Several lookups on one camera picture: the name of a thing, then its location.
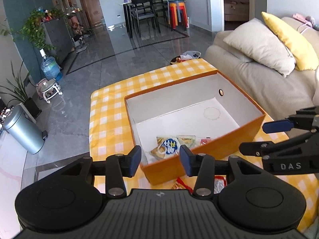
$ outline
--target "gray tiled floor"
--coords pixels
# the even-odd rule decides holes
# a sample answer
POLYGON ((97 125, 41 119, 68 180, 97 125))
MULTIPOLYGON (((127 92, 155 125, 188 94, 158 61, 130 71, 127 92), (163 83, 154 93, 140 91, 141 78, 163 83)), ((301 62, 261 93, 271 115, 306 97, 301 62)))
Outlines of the gray tiled floor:
POLYGON ((112 31, 101 27, 86 39, 87 50, 77 56, 74 52, 69 54, 59 81, 63 95, 54 97, 51 104, 36 100, 42 109, 37 125, 48 131, 48 138, 39 153, 27 155, 23 186, 38 179, 39 172, 41 177, 48 175, 53 171, 47 170, 57 170, 89 151, 93 91, 169 65, 173 57, 187 50, 205 53, 215 37, 193 28, 171 32, 164 25, 160 27, 158 33, 144 24, 142 37, 133 33, 133 39, 128 37, 124 25, 112 31))

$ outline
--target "metal trash can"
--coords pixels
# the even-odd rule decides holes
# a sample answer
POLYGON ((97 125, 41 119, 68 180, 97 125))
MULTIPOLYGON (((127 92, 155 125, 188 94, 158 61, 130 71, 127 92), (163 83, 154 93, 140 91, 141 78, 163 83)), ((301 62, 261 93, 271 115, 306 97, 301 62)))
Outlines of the metal trash can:
POLYGON ((32 154, 40 151, 47 138, 47 132, 41 132, 20 105, 5 118, 3 128, 32 154))

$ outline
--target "food wrapper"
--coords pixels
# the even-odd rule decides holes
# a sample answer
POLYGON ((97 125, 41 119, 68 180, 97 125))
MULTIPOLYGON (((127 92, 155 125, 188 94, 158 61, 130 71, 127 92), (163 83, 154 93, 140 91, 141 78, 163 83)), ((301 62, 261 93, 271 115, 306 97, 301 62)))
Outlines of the food wrapper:
POLYGON ((200 145, 206 145, 207 143, 211 142, 212 139, 210 137, 206 137, 200 140, 200 145))
POLYGON ((196 136, 177 136, 181 145, 186 145, 189 149, 196 147, 196 136))
POLYGON ((214 194, 220 193, 227 185, 223 176, 215 176, 214 180, 214 194))
POLYGON ((193 189, 187 186, 179 177, 173 185, 172 190, 189 190, 190 193, 193 193, 193 189))
POLYGON ((176 137, 157 137, 157 147, 151 151, 156 159, 170 158, 179 152, 180 144, 176 137))

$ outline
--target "screw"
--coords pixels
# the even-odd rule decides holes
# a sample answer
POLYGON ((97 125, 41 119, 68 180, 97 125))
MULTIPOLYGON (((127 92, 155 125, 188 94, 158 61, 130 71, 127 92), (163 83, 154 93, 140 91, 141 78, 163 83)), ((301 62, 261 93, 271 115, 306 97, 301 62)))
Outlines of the screw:
POLYGON ((207 189, 207 188, 199 188, 196 190, 196 193, 199 195, 199 196, 208 196, 210 195, 212 192, 210 189, 207 189))
POLYGON ((111 188, 108 190, 108 193, 112 196, 120 196, 124 193, 124 190, 121 188, 111 188))

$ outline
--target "orange box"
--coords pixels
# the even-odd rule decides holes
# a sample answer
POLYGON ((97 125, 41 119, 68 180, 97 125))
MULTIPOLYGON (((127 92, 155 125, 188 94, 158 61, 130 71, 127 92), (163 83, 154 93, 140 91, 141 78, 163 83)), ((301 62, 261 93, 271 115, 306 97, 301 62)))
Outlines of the orange box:
POLYGON ((134 145, 144 151, 141 169, 152 185, 185 175, 179 156, 153 162, 157 136, 195 135, 213 141, 192 149, 223 159, 250 142, 266 112, 218 70, 158 85, 125 97, 134 145))

